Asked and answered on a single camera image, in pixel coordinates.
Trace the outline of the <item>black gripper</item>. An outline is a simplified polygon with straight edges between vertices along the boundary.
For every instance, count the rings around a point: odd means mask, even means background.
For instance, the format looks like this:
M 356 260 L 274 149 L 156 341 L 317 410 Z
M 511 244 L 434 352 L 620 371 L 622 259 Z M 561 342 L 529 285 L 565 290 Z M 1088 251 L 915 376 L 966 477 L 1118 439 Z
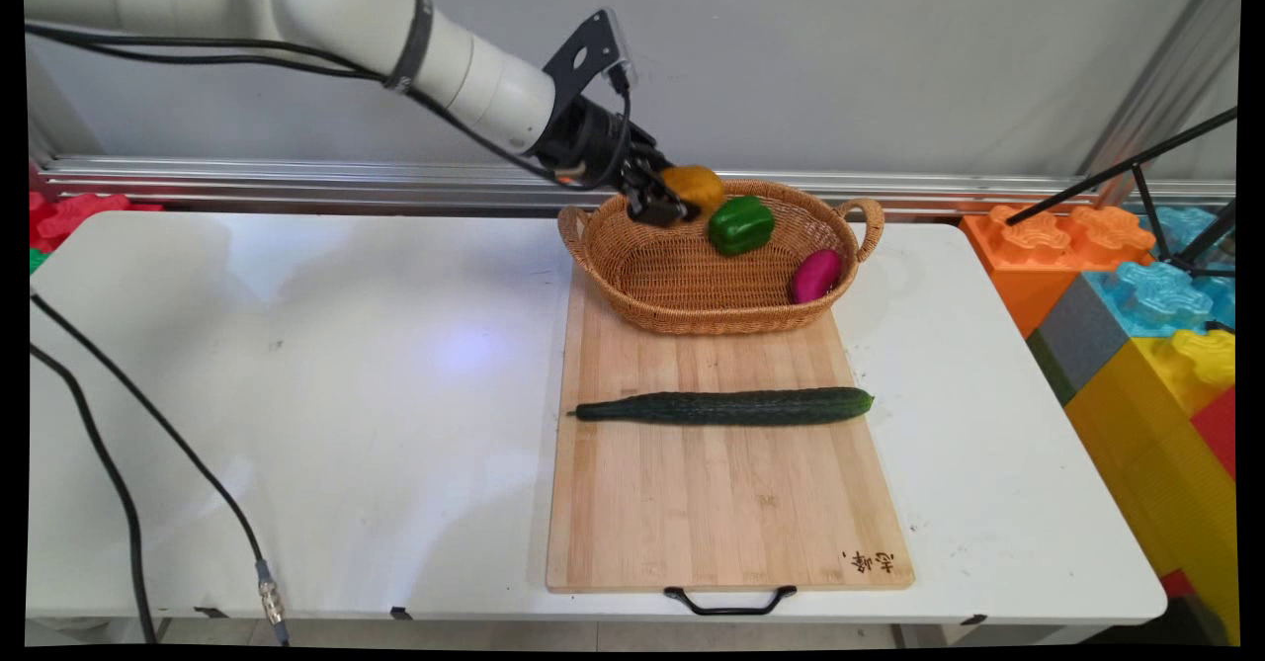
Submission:
M 669 161 L 640 125 L 622 126 L 619 112 L 577 97 L 552 118 L 538 140 L 538 161 L 555 174 L 569 174 L 576 190 L 615 190 L 627 198 L 627 219 L 650 227 L 674 227 L 694 219 L 660 174 Z

